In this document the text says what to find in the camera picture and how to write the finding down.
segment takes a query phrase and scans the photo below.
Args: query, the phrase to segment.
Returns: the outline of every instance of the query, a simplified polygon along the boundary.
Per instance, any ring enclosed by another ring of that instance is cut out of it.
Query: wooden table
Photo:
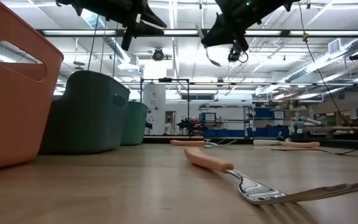
[[[358,182],[358,152],[332,156],[247,145],[206,151],[286,193]],[[240,198],[235,178],[191,165],[182,147],[143,144],[87,156],[39,156],[1,169],[0,223],[358,223],[358,193],[253,206]]]

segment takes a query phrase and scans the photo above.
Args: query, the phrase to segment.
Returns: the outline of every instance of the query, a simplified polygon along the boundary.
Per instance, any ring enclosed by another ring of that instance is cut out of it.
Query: ceiling
[[[54,0],[1,0],[17,15],[23,18],[35,29],[89,29],[89,25],[82,17],[76,15],[71,6],[57,7]],[[177,0],[177,7],[170,10],[171,0],[149,0],[149,5],[169,29],[194,29],[195,25],[205,29],[212,27],[216,13],[220,13],[216,3],[212,0],[203,0],[203,10],[199,9],[199,0]],[[303,20],[307,29],[357,29],[358,30],[358,0],[311,0],[312,8],[303,6]],[[41,7],[29,7],[40,4]],[[106,23],[108,29],[120,29],[114,21]],[[250,29],[301,29],[300,10],[294,5],[290,12],[283,8],[277,9],[271,15],[262,19],[262,24],[254,24]],[[75,71],[74,60],[84,62],[88,66],[89,52],[93,38],[79,38],[76,52],[75,38],[54,37],[48,38],[65,56],[60,70],[61,80],[68,78]],[[309,46],[312,54],[318,55],[327,51],[332,38],[310,38]],[[219,62],[222,67],[212,65],[206,58],[206,51],[196,37],[176,37],[178,77],[190,78],[196,82],[216,81],[217,78],[226,78],[230,82],[278,82],[288,75],[288,72],[302,67],[310,59],[308,49],[300,38],[247,38],[250,45],[249,61],[245,64],[229,63],[227,55],[231,46],[223,45],[211,47],[209,56]],[[140,58],[140,63],[150,61],[150,51],[162,48],[167,55],[173,54],[173,40],[171,37],[138,37],[131,43],[130,53]],[[109,58],[113,51],[107,45],[103,47],[102,38],[95,38],[93,55],[89,66],[90,70],[100,71],[112,75],[125,82],[139,80],[138,72],[123,72],[114,68],[115,61]],[[343,71],[345,66],[355,66],[358,62],[349,62],[345,65],[340,59],[335,63],[321,68],[324,76]],[[317,82],[319,76],[306,75],[300,80]],[[256,86],[240,86],[239,89],[255,89]]]

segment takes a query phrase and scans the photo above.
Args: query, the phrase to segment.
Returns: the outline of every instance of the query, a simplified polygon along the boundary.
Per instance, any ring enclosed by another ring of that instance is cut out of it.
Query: teal bin
[[[124,132],[121,139],[122,146],[135,146],[142,143],[147,109],[147,106],[143,103],[128,102]]]
[[[40,154],[93,154],[117,148],[129,90],[115,79],[77,71],[49,111]]]

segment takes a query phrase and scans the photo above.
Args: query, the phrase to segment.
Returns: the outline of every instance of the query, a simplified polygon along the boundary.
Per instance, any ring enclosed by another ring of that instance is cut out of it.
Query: orange bin
[[[42,63],[0,63],[0,167],[34,159],[47,122],[62,53],[0,3],[0,42]]]

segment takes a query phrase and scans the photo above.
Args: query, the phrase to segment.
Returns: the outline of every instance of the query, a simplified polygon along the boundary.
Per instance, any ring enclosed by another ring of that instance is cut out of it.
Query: metal fork
[[[295,194],[286,194],[269,185],[263,184],[246,176],[241,171],[235,169],[232,163],[218,157],[205,154],[198,148],[185,148],[185,155],[190,162],[196,165],[237,177],[240,180],[238,189],[241,196],[249,203],[256,205],[317,200],[358,191],[358,183],[354,183],[319,187]]]

